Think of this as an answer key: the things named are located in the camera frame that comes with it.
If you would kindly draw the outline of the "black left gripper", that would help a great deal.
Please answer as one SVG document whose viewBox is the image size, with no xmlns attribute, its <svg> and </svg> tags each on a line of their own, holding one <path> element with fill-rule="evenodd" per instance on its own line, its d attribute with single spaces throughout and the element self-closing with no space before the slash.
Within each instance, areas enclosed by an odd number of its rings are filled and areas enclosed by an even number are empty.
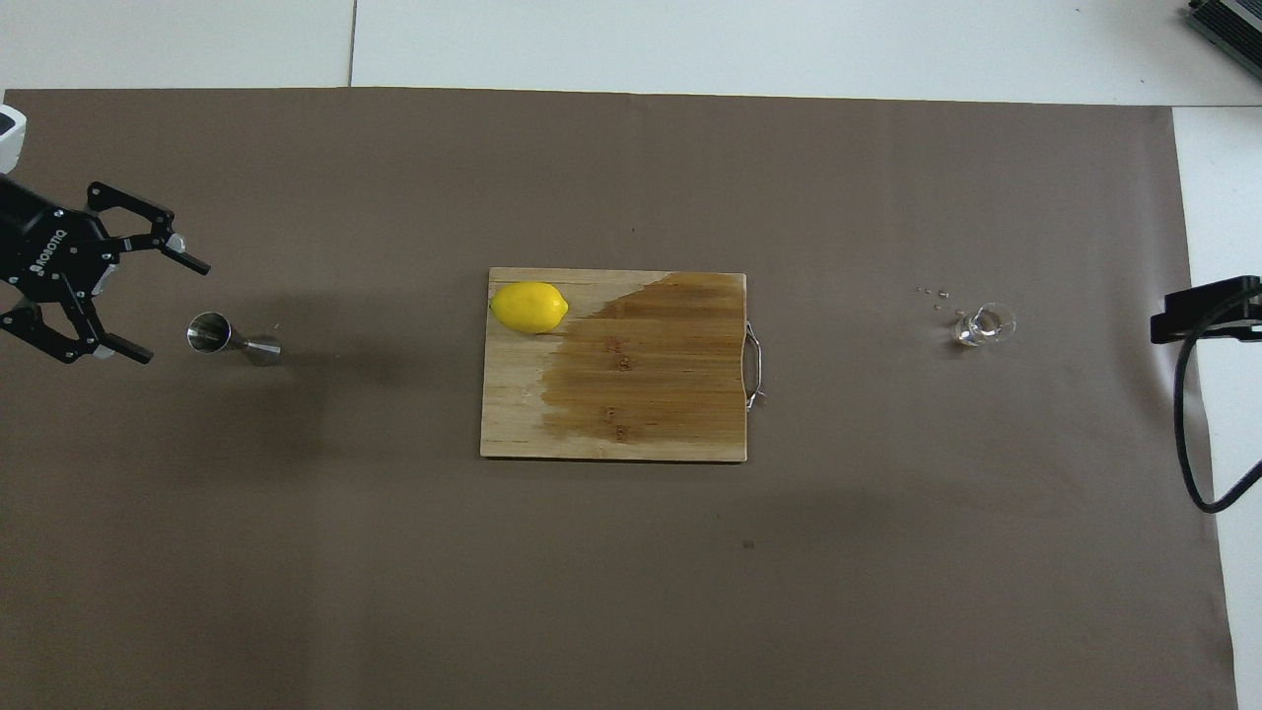
<svg viewBox="0 0 1262 710">
<path fill-rule="evenodd" d="M 4 311 L 3 330 L 64 364 L 83 356 L 111 354 L 149 364 L 153 351 L 106 332 L 93 303 L 80 295 L 98 295 L 101 280 L 117 269 L 122 253 L 156 250 L 202 277 L 212 266 L 186 251 L 170 208 L 103 182 L 87 188 L 87 208 L 90 214 L 56 206 L 19 182 L 1 178 L 1 277 L 27 296 Z M 149 230 L 133 237 L 107 237 L 101 221 L 91 216 L 107 211 L 135 214 Z M 73 337 L 45 323 L 40 303 L 50 301 L 59 303 Z"/>
</svg>

